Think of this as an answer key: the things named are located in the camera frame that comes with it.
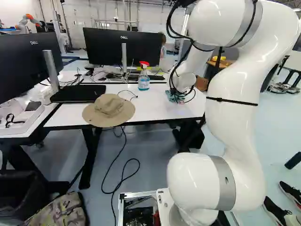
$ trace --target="dell logo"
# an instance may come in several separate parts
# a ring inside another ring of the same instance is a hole
[[[32,44],[32,45],[38,45],[38,41],[30,41],[30,44]]]

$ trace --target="tan bucket hat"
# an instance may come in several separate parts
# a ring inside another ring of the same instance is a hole
[[[94,104],[83,110],[84,120],[97,127],[118,126],[130,120],[135,113],[135,106],[116,94],[102,94]]]

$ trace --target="black strap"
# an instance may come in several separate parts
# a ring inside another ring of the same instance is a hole
[[[240,105],[251,105],[251,106],[258,106],[258,104],[250,103],[250,102],[244,102],[244,101],[237,101],[237,100],[227,100],[223,99],[221,97],[206,97],[209,100],[216,100],[218,102],[229,102],[234,104],[240,104]]]

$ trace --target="robotic arm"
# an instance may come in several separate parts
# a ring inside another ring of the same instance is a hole
[[[20,34],[27,34],[26,24],[28,20],[33,24],[36,24],[36,26],[42,26],[42,23],[39,20],[34,19],[32,15],[25,14],[19,24],[15,25],[15,28],[21,31]]]
[[[253,120],[261,84],[296,42],[299,23],[291,8],[272,1],[199,0],[188,28],[199,43],[239,50],[239,59],[211,80],[207,93],[206,122],[226,146],[223,157],[179,153],[167,167],[169,192],[181,217],[190,226],[204,226],[215,221],[217,210],[253,210],[263,203]],[[185,91],[193,85],[194,66],[210,55],[192,47],[172,75],[174,86]]]

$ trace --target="person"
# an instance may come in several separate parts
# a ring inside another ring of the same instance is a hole
[[[161,47],[161,53],[160,53],[160,58],[165,58],[166,57],[166,36],[164,35],[163,32],[159,32],[159,34],[162,34],[162,47]]]

